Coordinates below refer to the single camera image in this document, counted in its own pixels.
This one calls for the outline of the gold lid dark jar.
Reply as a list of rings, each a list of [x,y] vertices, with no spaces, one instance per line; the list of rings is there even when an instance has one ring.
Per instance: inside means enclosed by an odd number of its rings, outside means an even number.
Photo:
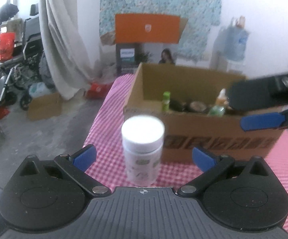
[[[187,111],[191,113],[207,113],[209,107],[201,101],[190,101],[186,105]]]

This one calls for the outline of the black oval object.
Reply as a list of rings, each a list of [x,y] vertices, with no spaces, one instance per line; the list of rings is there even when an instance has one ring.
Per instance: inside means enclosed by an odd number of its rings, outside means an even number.
[[[169,103],[169,109],[176,112],[185,112],[187,110],[187,103],[171,99]]]

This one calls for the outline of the white lid supplement bottle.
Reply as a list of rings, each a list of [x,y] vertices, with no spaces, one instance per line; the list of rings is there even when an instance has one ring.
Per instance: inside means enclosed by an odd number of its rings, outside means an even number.
[[[164,123],[149,115],[127,119],[121,127],[122,146],[128,180],[140,187],[156,182],[164,143]]]

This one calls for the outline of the brown cardboard box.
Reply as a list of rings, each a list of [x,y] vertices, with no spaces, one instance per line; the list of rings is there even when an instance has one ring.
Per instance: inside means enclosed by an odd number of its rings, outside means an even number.
[[[162,112],[165,91],[178,101],[201,101],[210,106],[220,90],[245,78],[208,69],[141,63],[124,104],[124,118],[151,115],[162,120],[165,125],[162,162],[183,163],[184,159],[175,156],[175,151],[192,150],[196,146],[216,155],[231,155],[236,160],[248,160],[253,155],[264,158],[275,144],[268,138],[279,138],[283,133],[280,129],[245,132],[240,127],[239,115],[211,117],[203,113]]]

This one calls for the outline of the white water dispenser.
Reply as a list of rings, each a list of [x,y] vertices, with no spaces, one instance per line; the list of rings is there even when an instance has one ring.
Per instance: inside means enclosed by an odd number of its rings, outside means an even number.
[[[209,68],[221,72],[229,72],[243,74],[246,67],[244,61],[232,61],[224,55],[224,45],[227,38],[227,28],[222,26],[219,29],[218,35],[212,47],[211,59]]]

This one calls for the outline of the pink checkered tablecloth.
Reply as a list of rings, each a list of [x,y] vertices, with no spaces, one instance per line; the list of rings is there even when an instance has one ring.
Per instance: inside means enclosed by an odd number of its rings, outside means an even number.
[[[127,74],[114,81],[85,140],[85,145],[93,144],[97,149],[97,159],[86,174],[110,189],[130,184],[125,172],[121,127],[124,102],[133,80],[134,76]],[[288,193],[288,131],[277,139],[268,138],[268,141],[275,144],[265,160]],[[176,150],[175,156],[183,158],[184,162],[162,164],[156,186],[178,188],[200,175],[200,170],[192,165],[191,149]],[[288,218],[284,229],[288,232]]]

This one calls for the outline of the blue water jug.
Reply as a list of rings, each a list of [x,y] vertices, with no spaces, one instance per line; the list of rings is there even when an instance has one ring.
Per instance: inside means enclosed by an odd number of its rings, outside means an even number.
[[[223,55],[230,61],[241,62],[245,58],[249,33],[245,29],[246,18],[232,18],[227,28]]]

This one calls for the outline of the small floor cardboard box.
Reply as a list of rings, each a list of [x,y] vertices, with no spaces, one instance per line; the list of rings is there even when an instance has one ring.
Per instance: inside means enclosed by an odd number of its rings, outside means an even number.
[[[27,110],[27,118],[31,121],[49,119],[61,114],[62,98],[57,92],[34,98]]]

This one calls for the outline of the red floor bag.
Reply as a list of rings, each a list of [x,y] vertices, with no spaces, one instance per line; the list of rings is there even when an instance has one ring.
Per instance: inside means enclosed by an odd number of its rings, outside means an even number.
[[[87,99],[104,99],[112,85],[113,83],[91,83],[84,96]]]

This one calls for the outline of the wheelchair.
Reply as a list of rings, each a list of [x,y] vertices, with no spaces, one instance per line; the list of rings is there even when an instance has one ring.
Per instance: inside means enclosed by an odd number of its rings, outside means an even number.
[[[0,108],[17,102],[13,88],[23,92],[20,99],[22,110],[28,110],[32,97],[29,88],[42,81],[39,64],[43,54],[43,44],[38,16],[38,4],[31,5],[30,17],[26,20],[14,19],[19,9],[14,4],[0,8],[0,34],[14,32],[13,57],[0,62]]]

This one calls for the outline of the grey curtain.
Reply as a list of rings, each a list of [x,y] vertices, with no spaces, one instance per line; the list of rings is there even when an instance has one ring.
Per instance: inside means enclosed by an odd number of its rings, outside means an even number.
[[[77,0],[39,0],[44,54],[63,99],[70,100],[96,77],[78,29]]]

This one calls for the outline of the orange Philips appliance box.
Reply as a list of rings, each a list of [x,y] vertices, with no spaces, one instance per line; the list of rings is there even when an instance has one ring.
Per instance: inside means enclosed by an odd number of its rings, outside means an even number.
[[[117,74],[135,73],[139,64],[175,64],[188,20],[165,14],[116,14]]]

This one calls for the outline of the red plastic bag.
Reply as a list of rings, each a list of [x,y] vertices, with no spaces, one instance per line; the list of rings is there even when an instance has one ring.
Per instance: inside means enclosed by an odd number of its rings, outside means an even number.
[[[13,57],[15,36],[14,32],[0,34],[0,62],[8,61]]]

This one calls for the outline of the teal floral wall cloth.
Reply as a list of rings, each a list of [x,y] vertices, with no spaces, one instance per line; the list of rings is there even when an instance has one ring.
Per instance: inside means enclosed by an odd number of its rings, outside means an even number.
[[[148,13],[175,15],[188,23],[179,41],[178,56],[199,61],[213,26],[220,25],[222,0],[101,0],[99,33],[115,29],[115,15]]]

